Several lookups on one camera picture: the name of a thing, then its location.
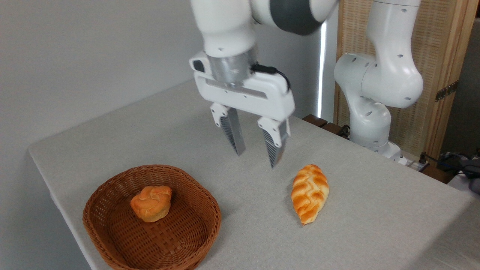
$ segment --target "metal hinge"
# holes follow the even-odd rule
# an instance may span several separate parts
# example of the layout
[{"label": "metal hinge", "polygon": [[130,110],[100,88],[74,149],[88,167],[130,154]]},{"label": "metal hinge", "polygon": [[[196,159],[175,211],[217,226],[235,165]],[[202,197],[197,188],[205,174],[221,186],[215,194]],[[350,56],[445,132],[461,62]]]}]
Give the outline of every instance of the metal hinge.
[{"label": "metal hinge", "polygon": [[435,102],[444,99],[446,96],[452,94],[456,91],[458,87],[458,80],[452,83],[451,85],[441,89],[437,92],[437,96],[435,97]]}]

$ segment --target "bread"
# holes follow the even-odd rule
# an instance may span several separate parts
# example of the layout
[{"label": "bread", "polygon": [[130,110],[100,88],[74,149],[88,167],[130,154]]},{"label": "bread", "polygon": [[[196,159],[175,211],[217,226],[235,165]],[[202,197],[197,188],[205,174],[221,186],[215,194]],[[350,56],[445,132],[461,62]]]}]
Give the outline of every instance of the bread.
[{"label": "bread", "polygon": [[297,173],[291,197],[302,226],[315,221],[329,191],[327,178],[318,166],[310,164]]},{"label": "bread", "polygon": [[130,206],[145,222],[164,218],[170,210],[172,189],[168,186],[147,186],[130,201]]}]

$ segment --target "white wall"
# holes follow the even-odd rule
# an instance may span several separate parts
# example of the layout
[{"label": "white wall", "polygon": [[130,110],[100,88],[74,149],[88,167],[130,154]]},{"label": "white wall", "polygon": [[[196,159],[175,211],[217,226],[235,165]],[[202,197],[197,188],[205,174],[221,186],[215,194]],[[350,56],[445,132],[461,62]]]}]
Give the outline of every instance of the white wall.
[{"label": "white wall", "polygon": [[[0,270],[87,269],[27,147],[192,79],[188,0],[0,0]],[[316,111],[318,35],[259,29],[261,63]]]}]

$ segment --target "braided bread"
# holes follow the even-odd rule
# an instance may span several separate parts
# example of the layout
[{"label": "braided bread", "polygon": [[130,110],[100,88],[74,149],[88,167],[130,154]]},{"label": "braided bread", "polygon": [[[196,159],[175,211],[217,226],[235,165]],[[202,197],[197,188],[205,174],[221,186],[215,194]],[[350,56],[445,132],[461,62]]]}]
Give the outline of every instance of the braided bread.
[{"label": "braided bread", "polygon": [[302,226],[314,222],[328,197],[327,178],[318,166],[301,169],[293,180],[292,202]]}]

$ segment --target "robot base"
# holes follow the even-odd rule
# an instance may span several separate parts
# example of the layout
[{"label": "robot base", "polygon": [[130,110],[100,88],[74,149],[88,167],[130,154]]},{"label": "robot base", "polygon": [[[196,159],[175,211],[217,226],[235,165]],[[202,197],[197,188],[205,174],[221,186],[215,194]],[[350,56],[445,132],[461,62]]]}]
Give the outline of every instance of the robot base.
[{"label": "robot base", "polygon": [[392,142],[388,142],[385,145],[380,147],[366,147],[366,148],[372,150],[373,152],[381,154],[382,156],[387,157],[393,161],[396,161],[402,165],[407,165],[408,163],[408,159],[402,156],[400,147],[398,147],[398,145]]}]

